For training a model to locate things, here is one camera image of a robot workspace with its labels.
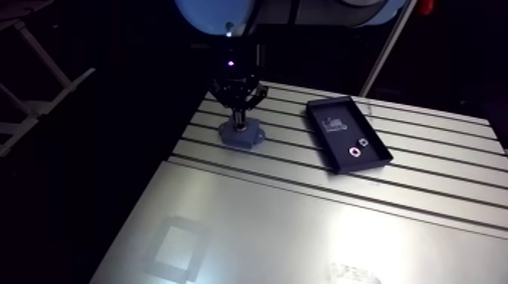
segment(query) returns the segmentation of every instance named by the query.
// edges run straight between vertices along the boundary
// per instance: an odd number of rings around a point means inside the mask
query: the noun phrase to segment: white metal pole
[[[381,53],[377,57],[376,63],[374,64],[369,76],[367,77],[367,81],[365,81],[365,84],[360,91],[360,97],[366,97],[369,93],[370,88],[372,88],[372,84],[374,81],[376,81],[376,78],[379,75],[379,71],[383,67],[383,64],[390,54],[390,51],[392,51],[392,48],[395,45],[398,36],[401,34],[402,29],[406,25],[407,19],[409,19],[409,16],[411,15],[411,12],[413,11],[414,5],[416,3],[417,0],[408,0],[408,2],[404,4],[401,13],[398,16],[397,22],[393,26],[392,32],[390,33],[388,39],[386,39],[385,45],[383,46]]]

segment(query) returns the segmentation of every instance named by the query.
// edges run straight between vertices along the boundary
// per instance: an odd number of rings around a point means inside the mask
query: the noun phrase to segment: black tray
[[[393,156],[379,139],[365,116],[350,97],[335,97],[307,102],[307,117],[316,133],[330,168],[336,173],[360,171],[388,164]],[[358,145],[365,138],[366,147]],[[361,151],[359,157],[349,153]]]

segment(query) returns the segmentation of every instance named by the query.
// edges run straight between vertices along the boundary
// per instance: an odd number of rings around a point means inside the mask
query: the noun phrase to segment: metal plate
[[[91,283],[167,283],[144,257],[168,216],[212,228],[196,284],[340,283],[341,264],[380,283],[508,281],[505,239],[163,163]]]

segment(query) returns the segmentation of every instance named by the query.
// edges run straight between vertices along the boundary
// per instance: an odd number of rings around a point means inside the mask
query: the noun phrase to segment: aluminum table
[[[267,140],[222,145],[230,110],[207,94],[91,283],[508,282],[508,159],[488,121],[353,97],[394,160],[334,175],[304,108],[341,94],[264,83],[248,115]]]

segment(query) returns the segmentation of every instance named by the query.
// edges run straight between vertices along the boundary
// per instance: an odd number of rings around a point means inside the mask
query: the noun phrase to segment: white label
[[[197,241],[197,236],[194,233],[170,227],[155,260],[187,270]]]

